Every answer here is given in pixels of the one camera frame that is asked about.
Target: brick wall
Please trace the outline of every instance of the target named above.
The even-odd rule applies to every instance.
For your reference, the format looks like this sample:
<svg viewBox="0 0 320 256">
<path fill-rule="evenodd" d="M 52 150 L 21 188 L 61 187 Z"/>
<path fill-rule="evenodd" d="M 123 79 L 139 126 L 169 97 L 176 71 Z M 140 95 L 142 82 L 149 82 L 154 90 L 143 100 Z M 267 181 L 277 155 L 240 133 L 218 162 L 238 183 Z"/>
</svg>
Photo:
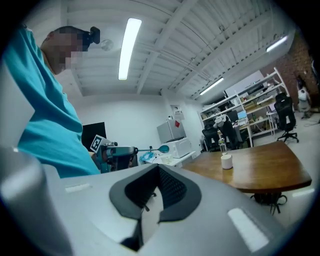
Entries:
<svg viewBox="0 0 320 256">
<path fill-rule="evenodd" d="M 289 52 L 276 61 L 265 66 L 260 71 L 263 76 L 271 74 L 276 67 L 289 91 L 294 104 L 298 105 L 297 82 L 295 75 L 300 75 L 305 81 L 312 100 L 312 106 L 319 106 L 319 91 L 311 69 L 311 60 L 308 54 L 308 45 L 304 39 L 296 33 Z"/>
</svg>

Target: gray device surface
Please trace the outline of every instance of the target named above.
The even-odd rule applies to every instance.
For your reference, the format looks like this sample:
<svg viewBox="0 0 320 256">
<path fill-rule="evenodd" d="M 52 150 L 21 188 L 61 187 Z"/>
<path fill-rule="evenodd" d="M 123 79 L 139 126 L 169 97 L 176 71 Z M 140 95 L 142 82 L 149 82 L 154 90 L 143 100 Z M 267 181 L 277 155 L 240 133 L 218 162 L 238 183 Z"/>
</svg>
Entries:
<svg viewBox="0 0 320 256">
<path fill-rule="evenodd" d="M 10 169 L 1 174 L 1 199 L 25 234 L 48 255 L 258 255 L 259 251 L 250 252 L 230 220 L 227 213 L 234 208 L 250 216 L 270 240 L 267 246 L 284 231 L 274 217 L 235 188 L 166 165 L 199 186 L 201 201 L 184 220 L 160 222 L 135 252 L 119 243 L 133 236 L 138 221 L 121 216 L 109 192 L 114 183 L 162 165 L 60 179 L 54 167 L 41 165 L 30 155 L 10 149 L 0 153 L 1 168 Z"/>
</svg>

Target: white cup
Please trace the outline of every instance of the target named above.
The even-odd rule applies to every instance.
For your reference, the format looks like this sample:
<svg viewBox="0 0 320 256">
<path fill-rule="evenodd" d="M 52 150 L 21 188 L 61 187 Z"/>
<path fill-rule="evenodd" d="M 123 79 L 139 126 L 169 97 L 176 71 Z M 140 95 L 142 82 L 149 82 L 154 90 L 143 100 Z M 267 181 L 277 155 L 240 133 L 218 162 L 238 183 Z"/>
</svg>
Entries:
<svg viewBox="0 0 320 256">
<path fill-rule="evenodd" d="M 232 155 L 231 154 L 224 154 L 221 156 L 221 165 L 222 168 L 225 170 L 229 170 L 233 167 L 232 165 Z"/>
</svg>

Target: ceiling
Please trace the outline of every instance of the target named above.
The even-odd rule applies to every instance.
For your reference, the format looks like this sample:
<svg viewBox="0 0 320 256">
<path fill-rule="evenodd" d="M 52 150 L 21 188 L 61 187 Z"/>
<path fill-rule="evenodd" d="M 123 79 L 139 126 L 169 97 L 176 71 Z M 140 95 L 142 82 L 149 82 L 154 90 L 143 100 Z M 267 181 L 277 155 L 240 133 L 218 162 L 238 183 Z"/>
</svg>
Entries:
<svg viewBox="0 0 320 256">
<path fill-rule="evenodd" d="M 120 81 L 128 18 L 142 24 L 128 78 Z M 95 26 L 101 30 L 101 41 L 113 41 L 110 51 L 102 50 L 101 43 L 92 44 L 72 70 L 58 76 L 69 97 L 154 95 L 170 89 L 197 100 L 214 98 L 228 79 L 229 84 L 243 79 L 237 75 L 240 71 L 242 76 L 256 71 L 253 66 L 243 72 L 258 58 L 270 59 L 266 47 L 293 29 L 291 21 L 267 0 L 51 0 L 37 6 L 26 24 L 38 45 L 50 31 L 67 25 L 87 31 Z M 220 77 L 222 83 L 206 97 L 200 96 Z"/>
</svg>

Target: teal shirt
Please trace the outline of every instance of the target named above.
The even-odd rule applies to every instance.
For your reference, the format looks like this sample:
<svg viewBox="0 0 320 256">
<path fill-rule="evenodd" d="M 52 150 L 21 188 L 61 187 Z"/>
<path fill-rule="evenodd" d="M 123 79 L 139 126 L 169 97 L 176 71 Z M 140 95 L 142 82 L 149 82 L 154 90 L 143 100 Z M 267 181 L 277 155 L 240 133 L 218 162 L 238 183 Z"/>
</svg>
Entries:
<svg viewBox="0 0 320 256">
<path fill-rule="evenodd" d="M 83 128 L 76 111 L 45 65 L 33 33 L 18 29 L 2 57 L 35 110 L 19 141 L 19 150 L 56 167 L 61 178 L 99 174 L 81 143 Z"/>
</svg>

